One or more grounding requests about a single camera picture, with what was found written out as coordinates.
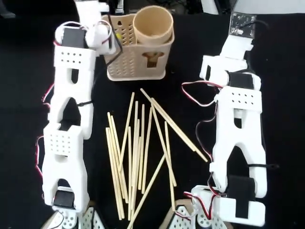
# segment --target white wire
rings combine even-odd
[[[195,103],[197,103],[199,106],[201,107],[208,107],[208,106],[211,106],[213,103],[216,102],[216,98],[214,98],[211,102],[209,102],[208,104],[202,104],[200,102],[198,102],[198,100],[196,100],[194,97],[192,97],[189,93],[187,93],[187,91],[184,89],[184,85],[190,85],[190,84],[194,84],[194,83],[204,83],[204,84],[207,84],[207,85],[212,85],[214,87],[217,87],[217,88],[222,88],[221,86],[215,84],[215,83],[212,83],[210,81],[205,81],[205,80],[198,80],[198,81],[194,81],[194,82],[184,82],[181,84],[181,89],[183,91],[183,93],[189,98],[191,99],[192,101],[194,101]]]
[[[108,37],[103,41],[103,42],[105,42],[105,41],[109,40],[109,38],[110,38],[110,36],[112,34],[112,27],[111,27],[110,23],[105,21],[105,20],[98,21],[94,26],[98,25],[98,23],[100,23],[100,22],[104,22],[105,24],[107,24],[109,26]]]
[[[65,26],[65,25],[67,25],[67,24],[79,25],[80,27],[83,27],[85,30],[88,30],[88,27],[87,27],[87,26],[85,26],[85,25],[83,25],[83,24],[80,24],[80,23],[77,22],[77,21],[66,21],[66,22],[62,23],[59,27]]]
[[[42,171],[41,169],[39,168],[39,155],[40,155],[40,148],[39,148],[39,140],[43,138],[43,135],[42,136],[39,136],[36,140],[36,169],[37,171],[39,172],[40,176],[42,177]]]

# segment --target black wire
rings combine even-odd
[[[199,142],[199,144],[200,144],[201,148],[204,150],[204,152],[208,153],[208,154],[211,156],[211,158],[212,158],[212,159],[211,159],[211,162],[213,162],[213,156],[212,156],[212,154],[210,153],[210,151],[206,150],[206,148],[204,147],[202,141],[200,140],[200,138],[199,138],[199,133],[198,133],[198,129],[199,129],[199,126],[200,126],[202,123],[209,123],[209,122],[212,122],[212,121],[215,120],[215,118],[216,118],[216,113],[217,113],[217,106],[218,106],[217,103],[215,103],[215,111],[214,111],[213,117],[212,117],[211,119],[204,119],[204,120],[198,122],[198,123],[196,124],[196,128],[195,128],[195,135],[196,135],[197,141]]]
[[[63,216],[63,214],[61,212],[59,212],[59,211],[57,211],[57,212],[62,215],[62,220],[61,220],[60,224],[58,224],[57,226],[50,228],[50,229],[56,229],[57,227],[59,227],[62,224],[63,220],[65,219],[65,217]]]
[[[98,81],[98,79],[101,77],[101,75],[104,73],[104,70],[108,68],[108,66],[110,64],[112,64],[113,62],[115,62],[119,57],[120,55],[123,53],[123,47],[122,47],[122,44],[119,40],[119,38],[117,37],[116,33],[115,33],[115,30],[114,30],[114,27],[113,27],[113,23],[112,23],[112,20],[111,20],[111,16],[110,16],[110,13],[107,14],[108,16],[108,21],[109,21],[109,24],[111,25],[111,28],[112,28],[112,32],[114,34],[114,38],[115,40],[117,41],[119,47],[120,47],[120,51],[118,52],[118,54],[113,58],[111,59],[108,63],[106,63],[106,66],[100,70],[100,72],[96,75],[94,81],[93,81],[93,84],[92,84],[92,90],[91,90],[91,98],[92,98],[92,95],[93,95],[93,90],[94,90],[94,87],[96,85],[96,82]]]
[[[211,203],[210,203],[210,207],[209,207],[209,216],[208,219],[211,220],[212,219],[212,205],[213,205],[213,200],[215,199],[216,195],[212,196],[211,199]]]
[[[261,24],[261,25],[264,25],[267,29],[269,29],[269,24],[267,22],[261,21],[261,20],[254,20],[254,21],[248,22],[246,24],[239,26],[238,28],[242,29],[244,27],[247,27],[247,26],[253,25],[253,24]]]

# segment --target cable tie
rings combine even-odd
[[[85,105],[92,104],[92,103],[93,103],[93,101],[91,100],[91,101],[88,101],[88,102],[79,103],[79,104],[77,104],[77,106],[85,106]]]
[[[261,168],[267,168],[270,170],[278,169],[280,166],[278,164],[249,164],[248,167],[261,167]]]

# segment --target white wall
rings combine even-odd
[[[250,14],[305,13],[305,0],[238,0],[234,11]]]

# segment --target white metal base plate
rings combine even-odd
[[[86,213],[84,214],[83,218],[79,222],[78,229],[92,229],[91,227],[91,219],[93,214],[93,207],[88,208]],[[54,219],[50,223],[50,225],[47,227],[47,229],[65,229],[69,228],[69,218],[64,218],[63,215],[59,212],[56,213]],[[94,229],[105,229],[105,226],[103,225],[98,213],[94,212],[94,218],[93,218],[93,228]]]
[[[179,206],[177,211],[179,211],[184,216],[190,216],[185,206]],[[190,221],[174,215],[170,225],[168,226],[168,229],[192,229],[192,227]]]
[[[81,224],[81,229],[91,229],[91,219],[92,219],[92,214],[94,212],[94,218],[93,218],[93,228],[94,229],[105,229],[99,214],[96,211],[93,211],[93,207],[88,208],[86,211],[85,215],[82,218],[82,224]]]
[[[204,214],[200,214],[197,216],[197,223],[202,228],[212,226],[212,229],[227,229],[224,222],[217,216],[212,217],[212,220],[208,220]]]

